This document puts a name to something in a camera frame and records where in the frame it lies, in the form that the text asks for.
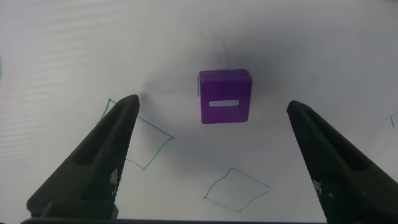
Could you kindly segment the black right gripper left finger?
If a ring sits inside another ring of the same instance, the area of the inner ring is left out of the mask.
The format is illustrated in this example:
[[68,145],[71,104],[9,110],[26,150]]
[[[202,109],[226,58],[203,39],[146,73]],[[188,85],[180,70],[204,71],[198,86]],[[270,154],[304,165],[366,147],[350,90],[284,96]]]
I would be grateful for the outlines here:
[[139,98],[119,100],[28,199],[32,218],[111,220]]

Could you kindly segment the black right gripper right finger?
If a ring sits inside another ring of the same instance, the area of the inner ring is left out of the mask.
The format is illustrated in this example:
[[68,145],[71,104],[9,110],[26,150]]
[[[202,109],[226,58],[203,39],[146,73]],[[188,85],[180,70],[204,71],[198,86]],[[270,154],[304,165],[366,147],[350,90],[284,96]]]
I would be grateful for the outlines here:
[[397,182],[311,107],[287,107],[328,223],[397,223]]

